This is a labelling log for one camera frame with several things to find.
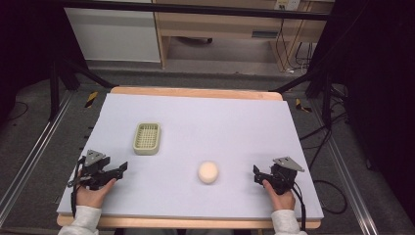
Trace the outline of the person's right hand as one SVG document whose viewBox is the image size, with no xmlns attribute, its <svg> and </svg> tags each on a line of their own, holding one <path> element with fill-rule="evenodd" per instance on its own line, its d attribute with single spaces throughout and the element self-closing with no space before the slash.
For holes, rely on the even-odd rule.
<svg viewBox="0 0 415 235">
<path fill-rule="evenodd" d="M 271 201 L 272 208 L 275 211 L 293 211 L 295 209 L 296 199 L 291 191 L 287 191 L 282 195 L 278 195 L 267 180 L 263 180 L 262 185 L 266 190 Z"/>
</svg>

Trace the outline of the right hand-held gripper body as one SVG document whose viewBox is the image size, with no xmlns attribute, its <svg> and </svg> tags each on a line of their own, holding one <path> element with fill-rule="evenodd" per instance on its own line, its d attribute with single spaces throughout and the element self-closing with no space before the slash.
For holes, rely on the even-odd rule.
<svg viewBox="0 0 415 235">
<path fill-rule="evenodd" d="M 290 157 L 273 160 L 271 167 L 271 185 L 278 195 L 291 190 L 294 187 L 298 172 L 304 172 L 304 168 Z"/>
</svg>

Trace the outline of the white power strip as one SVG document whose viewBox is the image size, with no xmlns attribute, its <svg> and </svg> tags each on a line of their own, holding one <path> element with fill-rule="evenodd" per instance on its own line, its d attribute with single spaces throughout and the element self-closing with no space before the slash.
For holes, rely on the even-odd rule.
<svg viewBox="0 0 415 235">
<path fill-rule="evenodd" d="M 300 4 L 300 0 L 276 0 L 274 9 L 283 11 L 295 11 Z"/>
</svg>

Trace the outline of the metal floor rail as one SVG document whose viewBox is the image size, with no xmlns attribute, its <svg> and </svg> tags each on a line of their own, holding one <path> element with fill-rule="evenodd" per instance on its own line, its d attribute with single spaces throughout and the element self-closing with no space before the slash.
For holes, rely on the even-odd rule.
<svg viewBox="0 0 415 235">
<path fill-rule="evenodd" d="M 26 156 L 23 165 L 20 167 L 18 173 L 14 177 L 10 187 L 6 191 L 5 195 L 0 199 L 0 228 L 5 223 L 8 215 L 10 214 L 10 211 L 15 205 L 26 182 L 30 178 L 34 168 L 41 158 L 45 148 L 48 146 L 50 140 L 52 139 L 53 134 L 55 133 L 68 109 L 73 94 L 73 91 L 66 91 L 62 100 L 58 101 L 58 109 L 56 110 L 53 117 L 47 121 L 41 134 Z"/>
<path fill-rule="evenodd" d="M 335 111 L 342 111 L 340 116 L 345 116 L 346 111 L 343 107 L 343 102 L 340 99 L 330 99 L 328 102 L 323 102 L 321 106 L 317 101 L 312 100 L 310 102 L 312 109 L 316 113 L 318 122 L 323 125 L 323 114 L 329 115 L 329 120 L 335 122 L 333 113 Z M 337 145 L 337 142 L 333 136 L 332 130 L 325 130 L 328 137 L 325 140 L 329 151 L 329 156 L 332 159 L 333 167 L 336 170 L 339 180 L 342 182 L 343 191 L 346 195 L 347 205 L 353 210 L 357 222 L 362 230 L 363 235 L 379 235 L 379 231 L 375 222 L 367 209 L 366 203 L 357 187 L 355 180 L 353 179 L 350 171 L 346 166 L 346 162 L 343 155 Z"/>
</svg>

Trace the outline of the yellow black striped tape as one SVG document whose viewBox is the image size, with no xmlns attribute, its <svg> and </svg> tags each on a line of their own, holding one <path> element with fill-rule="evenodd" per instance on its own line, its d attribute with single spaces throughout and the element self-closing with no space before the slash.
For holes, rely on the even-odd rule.
<svg viewBox="0 0 415 235">
<path fill-rule="evenodd" d="M 88 99 L 87 99 L 86 103 L 85 103 L 85 108 L 90 108 L 97 96 L 98 96 L 97 91 L 91 92 L 88 96 Z"/>
<path fill-rule="evenodd" d="M 301 100 L 298 98 L 296 99 L 296 109 L 306 113 L 312 113 L 312 109 L 309 107 L 304 107 L 301 103 Z"/>
</svg>

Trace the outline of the round cream soap bar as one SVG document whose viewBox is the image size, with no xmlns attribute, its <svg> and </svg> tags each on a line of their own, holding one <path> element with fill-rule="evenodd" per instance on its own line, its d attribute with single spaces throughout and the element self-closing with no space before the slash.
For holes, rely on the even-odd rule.
<svg viewBox="0 0 415 235">
<path fill-rule="evenodd" d="M 203 162 L 198 169 L 198 177 L 205 184 L 215 182 L 218 175 L 219 169 L 215 162 Z"/>
</svg>

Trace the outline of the pale green soap dish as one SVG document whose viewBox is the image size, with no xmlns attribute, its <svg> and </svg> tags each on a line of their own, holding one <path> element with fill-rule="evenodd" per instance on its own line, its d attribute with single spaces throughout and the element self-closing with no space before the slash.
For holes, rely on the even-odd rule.
<svg viewBox="0 0 415 235">
<path fill-rule="evenodd" d="M 161 127 L 156 122 L 141 122 L 137 125 L 133 150 L 139 156 L 155 155 L 160 148 Z"/>
</svg>

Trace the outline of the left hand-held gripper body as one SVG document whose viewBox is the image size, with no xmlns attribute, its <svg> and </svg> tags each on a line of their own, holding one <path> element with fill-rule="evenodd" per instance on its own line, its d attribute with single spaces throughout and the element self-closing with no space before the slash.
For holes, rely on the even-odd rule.
<svg viewBox="0 0 415 235">
<path fill-rule="evenodd" d="M 104 167 L 111 161 L 110 157 L 105 154 L 88 150 L 86 155 L 78 162 L 82 165 L 80 175 L 75 175 L 73 180 L 68 183 L 68 187 L 73 187 L 77 184 L 88 187 L 91 190 L 98 190 L 107 184 L 106 172 Z"/>
</svg>

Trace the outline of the black horizontal frame bar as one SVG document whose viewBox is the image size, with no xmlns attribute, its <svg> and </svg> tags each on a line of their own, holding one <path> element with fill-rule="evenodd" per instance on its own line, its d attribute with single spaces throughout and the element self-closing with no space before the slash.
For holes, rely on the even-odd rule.
<svg viewBox="0 0 415 235">
<path fill-rule="evenodd" d="M 56 3 L 66 8 L 94 9 L 94 10 L 138 11 L 138 12 L 153 12 L 153 13 L 174 13 L 174 14 L 199 14 L 199 15 L 253 17 L 253 18 L 269 18 L 269 19 L 289 19 L 289 20 L 311 20 L 311 21 L 328 21 L 330 18 L 332 18 L 330 13 L 311 13 L 311 12 L 248 9 L 248 8 L 235 8 L 235 7 L 114 2 L 114 1 L 97 1 L 97 0 L 45 0 L 45 1 Z"/>
</svg>

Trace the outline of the dark curtain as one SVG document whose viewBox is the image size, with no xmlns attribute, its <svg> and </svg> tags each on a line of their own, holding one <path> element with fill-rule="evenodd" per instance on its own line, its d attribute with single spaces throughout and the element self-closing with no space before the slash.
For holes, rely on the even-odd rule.
<svg viewBox="0 0 415 235">
<path fill-rule="evenodd" d="M 68 59 L 86 67 L 64 7 L 43 0 L 0 0 L 0 124 L 16 104 L 19 91 L 47 79 L 50 67 L 68 89 L 79 82 Z"/>
<path fill-rule="evenodd" d="M 312 86 L 346 86 L 362 147 L 415 224 L 415 0 L 335 0 Z"/>
</svg>

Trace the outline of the person's left hand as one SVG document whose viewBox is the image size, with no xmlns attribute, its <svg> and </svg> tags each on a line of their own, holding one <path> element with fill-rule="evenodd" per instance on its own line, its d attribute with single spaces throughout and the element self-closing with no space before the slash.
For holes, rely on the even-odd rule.
<svg viewBox="0 0 415 235">
<path fill-rule="evenodd" d="M 76 204 L 78 206 L 100 209 L 104 203 L 105 197 L 112 190 L 115 183 L 116 180 L 113 178 L 99 190 L 90 190 L 80 186 L 76 193 Z"/>
</svg>

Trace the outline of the black metal stand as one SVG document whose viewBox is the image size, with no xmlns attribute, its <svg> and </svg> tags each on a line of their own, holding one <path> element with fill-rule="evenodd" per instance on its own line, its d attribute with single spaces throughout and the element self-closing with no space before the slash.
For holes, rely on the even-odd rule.
<svg viewBox="0 0 415 235">
<path fill-rule="evenodd" d="M 50 67 L 50 98 L 51 111 L 49 120 L 53 120 L 60 110 L 59 80 L 68 90 L 77 90 L 80 86 L 76 74 L 81 73 L 105 88 L 114 88 L 115 84 L 106 81 L 89 69 L 78 65 L 68 58 L 60 57 L 52 60 Z"/>
<path fill-rule="evenodd" d="M 316 98 L 318 94 L 323 94 L 321 118 L 324 125 L 328 129 L 331 129 L 332 121 L 330 103 L 332 79 L 328 73 L 323 72 L 322 70 L 308 71 L 306 74 L 294 79 L 293 81 L 290 81 L 289 83 L 282 85 L 279 88 L 272 89 L 272 92 L 282 94 L 306 81 L 309 82 L 305 90 L 305 95 L 307 98 Z"/>
</svg>

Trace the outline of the white cabinet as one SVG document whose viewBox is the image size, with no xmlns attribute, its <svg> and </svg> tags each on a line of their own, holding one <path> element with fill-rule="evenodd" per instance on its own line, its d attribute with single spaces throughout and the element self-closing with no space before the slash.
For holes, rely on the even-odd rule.
<svg viewBox="0 0 415 235">
<path fill-rule="evenodd" d="M 88 61 L 161 61 L 155 17 L 150 12 L 65 8 Z"/>
</svg>

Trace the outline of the light wooden desk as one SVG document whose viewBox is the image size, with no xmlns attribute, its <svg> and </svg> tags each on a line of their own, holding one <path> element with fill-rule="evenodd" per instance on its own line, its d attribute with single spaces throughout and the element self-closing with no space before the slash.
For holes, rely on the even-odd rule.
<svg viewBox="0 0 415 235">
<path fill-rule="evenodd" d="M 275 10 L 276 0 L 152 0 L 158 4 L 200 5 Z M 335 0 L 300 0 L 296 12 L 330 13 Z M 323 21 L 156 13 L 160 48 L 172 36 L 193 38 L 258 39 L 271 45 L 278 69 L 294 66 L 295 51 L 302 43 L 319 41 Z"/>
</svg>

